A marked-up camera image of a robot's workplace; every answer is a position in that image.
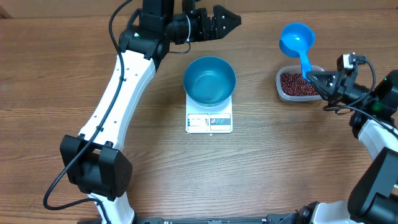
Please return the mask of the white digital kitchen scale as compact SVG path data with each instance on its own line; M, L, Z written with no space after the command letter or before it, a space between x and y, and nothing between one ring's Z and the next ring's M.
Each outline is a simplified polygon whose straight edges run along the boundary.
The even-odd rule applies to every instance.
M232 96L216 106L203 106L186 95L185 130L189 134L229 134L233 131Z

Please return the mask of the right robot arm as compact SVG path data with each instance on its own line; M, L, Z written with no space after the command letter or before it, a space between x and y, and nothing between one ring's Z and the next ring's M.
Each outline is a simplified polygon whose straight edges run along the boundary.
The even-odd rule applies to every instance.
M282 223L397 223L397 71L391 71L370 89L355 82L355 69L309 72L313 87L328 102L324 109L354 111L349 125L368 150L372 164L348 200L312 202Z

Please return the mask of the blue plastic measuring scoop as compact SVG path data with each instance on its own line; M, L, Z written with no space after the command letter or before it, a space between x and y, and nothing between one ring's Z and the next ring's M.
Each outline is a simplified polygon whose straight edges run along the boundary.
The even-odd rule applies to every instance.
M307 73L312 71L312 65L307 53L313 47L315 38L309 26L294 22L282 29L279 40L279 48L286 56L300 59L302 77L308 82Z

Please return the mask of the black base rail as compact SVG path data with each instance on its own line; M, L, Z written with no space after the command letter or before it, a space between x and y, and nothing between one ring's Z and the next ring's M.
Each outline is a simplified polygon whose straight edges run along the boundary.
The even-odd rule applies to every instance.
M271 214L266 217L254 218L183 218L183 219L163 219L157 218L137 218L133 224L279 224L295 223L297 213L291 214Z

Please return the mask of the clear plastic food container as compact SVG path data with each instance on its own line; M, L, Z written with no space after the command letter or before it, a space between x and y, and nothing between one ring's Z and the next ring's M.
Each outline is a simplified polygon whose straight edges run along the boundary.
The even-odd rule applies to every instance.
M292 96L288 95L286 92L283 91L282 85L281 85L281 75L283 73L301 73L301 66L300 65L293 65L293 66L286 66L284 68L281 68L275 78L275 84L277 88L277 92L279 95L279 98L284 101L284 102L307 102L307 101L316 101L316 100L321 100L320 95L313 95L313 96Z

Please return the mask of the teal metal bowl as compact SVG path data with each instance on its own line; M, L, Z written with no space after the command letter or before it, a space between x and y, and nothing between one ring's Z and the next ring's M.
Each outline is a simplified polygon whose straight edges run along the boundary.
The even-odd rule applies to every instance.
M212 107L222 104L235 91L236 72L224 59L206 56L195 59L185 70L183 88L195 103Z

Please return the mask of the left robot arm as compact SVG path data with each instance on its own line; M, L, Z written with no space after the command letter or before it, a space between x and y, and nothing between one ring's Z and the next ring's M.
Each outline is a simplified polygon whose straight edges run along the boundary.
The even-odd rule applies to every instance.
M130 120L146 86L153 79L171 43L191 44L222 39L242 19L216 5L213 15L182 2L174 13L173 1L144 1L112 42L117 58L112 77L92 117L78 136L65 136L60 152L62 175L95 203L101 223L133 223L135 213L127 198L132 164L123 155Z

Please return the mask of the red beans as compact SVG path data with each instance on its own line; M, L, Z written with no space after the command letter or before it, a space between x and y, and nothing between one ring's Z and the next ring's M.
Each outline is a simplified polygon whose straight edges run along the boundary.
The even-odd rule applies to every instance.
M318 93L306 81L301 73L282 73L280 75L282 91L289 96L315 96Z

